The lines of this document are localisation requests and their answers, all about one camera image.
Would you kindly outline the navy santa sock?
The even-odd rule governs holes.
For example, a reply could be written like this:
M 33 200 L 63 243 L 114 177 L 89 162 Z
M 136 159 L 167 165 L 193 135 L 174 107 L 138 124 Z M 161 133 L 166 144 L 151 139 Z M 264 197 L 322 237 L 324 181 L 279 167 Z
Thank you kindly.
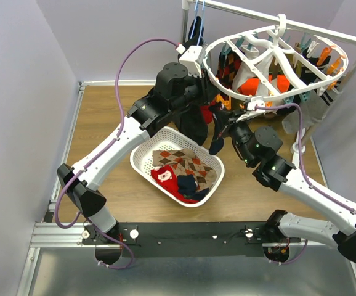
M 223 132 L 229 121 L 230 112 L 222 108 L 221 103 L 209 107 L 214 122 L 214 134 L 209 148 L 210 155 L 217 155 L 224 146 Z

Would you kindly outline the white round clip hanger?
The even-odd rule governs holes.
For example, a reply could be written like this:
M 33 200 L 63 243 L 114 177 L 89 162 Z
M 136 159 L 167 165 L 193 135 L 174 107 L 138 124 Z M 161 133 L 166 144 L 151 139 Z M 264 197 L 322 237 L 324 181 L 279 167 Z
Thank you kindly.
M 273 57 L 272 63 L 280 66 L 282 72 L 284 73 L 293 89 L 287 92 L 280 92 L 277 89 L 272 94 L 271 92 L 273 87 L 271 84 L 269 84 L 267 79 L 265 79 L 265 81 L 262 81 L 262 83 L 264 83 L 270 89 L 270 95 L 264 97 L 261 96 L 263 97 L 264 102 L 281 102 L 285 98 L 292 97 L 297 94 L 307 93 L 313 89 L 317 90 L 319 94 L 323 94 L 324 91 L 333 86 L 334 83 L 340 79 L 344 72 L 347 70 L 349 60 L 346 52 L 340 46 L 334 44 L 330 39 L 327 38 L 328 34 L 326 30 L 304 23 L 294 23 L 293 21 L 288 20 L 284 14 L 278 14 L 274 18 L 270 15 L 266 15 L 265 21 L 268 23 L 273 23 L 273 25 L 220 38 L 211 43 L 205 49 L 206 54 L 202 65 L 206 69 L 212 84 L 227 96 L 243 102 L 248 102 L 251 97 L 257 97 L 245 96 L 232 91 L 231 89 L 227 89 L 219 83 L 219 80 L 216 79 L 216 76 L 213 74 L 211 68 L 208 65 L 207 59 L 209 52 L 220 43 L 227 44 L 230 49 L 236 52 L 241 61 L 245 62 L 250 67 L 251 71 L 254 72 L 259 78 L 264 79 L 264 76 L 258 72 L 255 65 L 262 59 L 266 58 L 268 55 Z M 286 30 L 297 30 L 314 35 L 317 41 L 325 43 L 331 50 L 336 51 L 339 54 L 339 63 L 333 65 L 331 72 L 323 73 L 316 65 L 310 63 L 308 58 L 305 58 L 302 54 L 298 53 L 295 48 L 290 46 L 282 39 L 282 36 Z M 244 38 L 244 40 L 248 41 L 249 44 L 252 44 L 256 47 L 263 47 L 265 48 L 265 51 L 259 56 L 250 59 L 248 56 L 244 55 L 235 44 L 233 44 L 232 41 L 238 38 Z M 296 74 L 293 65 L 288 59 L 288 56 L 292 56 L 293 61 L 300 62 L 301 65 L 305 66 L 318 78 L 318 81 L 316 83 L 309 84 L 303 82 L 303 80 Z

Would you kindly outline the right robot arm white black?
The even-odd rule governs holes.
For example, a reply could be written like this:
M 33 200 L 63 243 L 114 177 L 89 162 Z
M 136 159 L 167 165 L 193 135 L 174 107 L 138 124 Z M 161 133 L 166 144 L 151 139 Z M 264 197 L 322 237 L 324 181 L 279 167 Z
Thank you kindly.
M 324 216 L 316 220 L 284 210 L 272 213 L 264 226 L 268 240 L 301 238 L 334 247 L 346 259 L 356 263 L 356 202 L 353 202 L 309 178 L 303 165 L 296 166 L 277 154 L 283 142 L 271 126 L 251 131 L 247 111 L 217 114 L 221 121 L 219 137 L 230 137 L 232 145 L 253 168 L 253 176 L 264 187 L 291 195 Z

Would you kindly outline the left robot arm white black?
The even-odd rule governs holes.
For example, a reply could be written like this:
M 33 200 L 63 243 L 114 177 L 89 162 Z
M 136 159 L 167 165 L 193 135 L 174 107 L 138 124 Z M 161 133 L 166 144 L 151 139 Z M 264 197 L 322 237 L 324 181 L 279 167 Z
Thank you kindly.
M 152 138 L 191 107 L 210 103 L 218 94 L 215 79 L 205 69 L 191 76 L 187 68 L 170 62 L 157 74 L 156 83 L 124 114 L 123 122 L 92 152 L 73 165 L 61 164 L 57 176 L 83 217 L 97 229 L 105 244 L 117 238 L 119 223 L 106 206 L 99 187 L 127 154 Z

